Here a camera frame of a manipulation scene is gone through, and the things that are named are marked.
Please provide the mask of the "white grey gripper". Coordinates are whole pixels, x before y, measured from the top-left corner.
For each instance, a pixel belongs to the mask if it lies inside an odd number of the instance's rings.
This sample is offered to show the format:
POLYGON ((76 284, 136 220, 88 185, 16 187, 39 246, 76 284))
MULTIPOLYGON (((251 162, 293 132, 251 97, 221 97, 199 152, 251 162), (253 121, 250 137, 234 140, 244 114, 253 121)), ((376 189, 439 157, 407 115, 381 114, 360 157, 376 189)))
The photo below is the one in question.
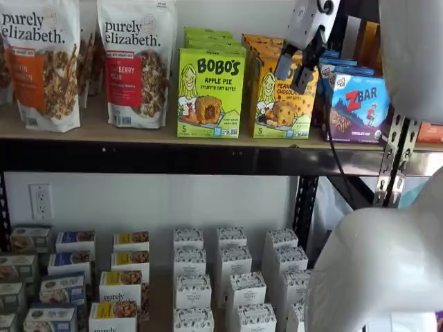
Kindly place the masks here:
POLYGON ((274 75, 279 80, 287 79, 292 57, 298 49, 302 51, 302 62, 293 74, 291 88, 304 94, 308 83, 313 79, 314 70, 327 49, 340 0, 315 1, 297 0, 274 75))

